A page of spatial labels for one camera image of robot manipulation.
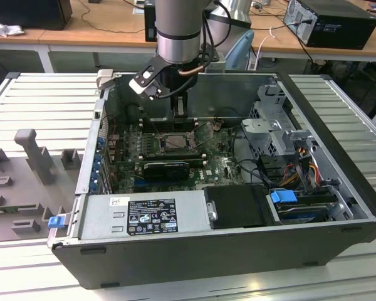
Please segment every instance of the black computer case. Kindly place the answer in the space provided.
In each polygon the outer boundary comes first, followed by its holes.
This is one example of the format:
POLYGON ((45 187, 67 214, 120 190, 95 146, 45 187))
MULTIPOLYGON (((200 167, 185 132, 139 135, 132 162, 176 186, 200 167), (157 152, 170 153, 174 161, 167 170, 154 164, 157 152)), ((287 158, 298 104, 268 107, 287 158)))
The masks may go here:
POLYGON ((70 0, 0 0, 0 23, 62 30, 70 20, 70 0))

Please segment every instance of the table leg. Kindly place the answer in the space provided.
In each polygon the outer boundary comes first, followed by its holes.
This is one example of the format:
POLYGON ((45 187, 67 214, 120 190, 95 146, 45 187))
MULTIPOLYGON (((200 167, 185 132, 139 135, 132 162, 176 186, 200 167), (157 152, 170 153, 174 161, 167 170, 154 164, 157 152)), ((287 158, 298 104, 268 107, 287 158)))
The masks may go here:
POLYGON ((93 52, 93 62, 95 63, 96 68, 100 68, 100 60, 99 60, 99 54, 97 52, 93 52))
POLYGON ((49 57, 49 47, 47 45, 38 45, 36 52, 39 54, 40 62, 42 63, 45 73, 54 73, 55 70, 51 64, 49 57))

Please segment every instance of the barcode sticker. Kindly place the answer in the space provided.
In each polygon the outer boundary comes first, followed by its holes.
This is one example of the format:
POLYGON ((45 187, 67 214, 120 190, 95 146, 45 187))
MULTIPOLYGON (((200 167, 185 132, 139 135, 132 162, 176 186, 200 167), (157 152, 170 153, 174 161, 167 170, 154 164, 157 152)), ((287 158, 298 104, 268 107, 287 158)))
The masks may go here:
POLYGON ((121 196, 118 198, 110 198, 110 206, 128 206, 129 196, 121 196))

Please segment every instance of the red wire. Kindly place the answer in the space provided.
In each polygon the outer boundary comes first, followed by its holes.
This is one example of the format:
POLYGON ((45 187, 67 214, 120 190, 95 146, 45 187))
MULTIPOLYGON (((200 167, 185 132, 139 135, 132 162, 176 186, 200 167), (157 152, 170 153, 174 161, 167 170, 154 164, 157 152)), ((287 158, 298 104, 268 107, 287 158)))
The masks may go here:
POLYGON ((289 169, 290 167, 292 167, 292 166, 294 166, 294 164, 288 164, 288 165, 287 165, 286 169, 284 170, 284 178, 283 178, 283 179, 286 178, 286 176, 287 176, 286 173, 287 173, 288 169, 289 169))

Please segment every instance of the copper pipe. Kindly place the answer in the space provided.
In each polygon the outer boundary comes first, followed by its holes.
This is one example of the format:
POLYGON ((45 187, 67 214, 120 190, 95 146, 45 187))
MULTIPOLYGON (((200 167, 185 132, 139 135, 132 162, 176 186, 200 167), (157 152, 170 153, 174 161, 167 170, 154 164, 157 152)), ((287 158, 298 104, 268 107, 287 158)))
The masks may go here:
POLYGON ((191 70, 187 70, 187 71, 179 70, 178 74, 182 77, 190 77, 190 76, 198 74, 199 72, 202 72, 202 71, 204 71, 203 65, 198 66, 198 67, 191 69, 191 70))

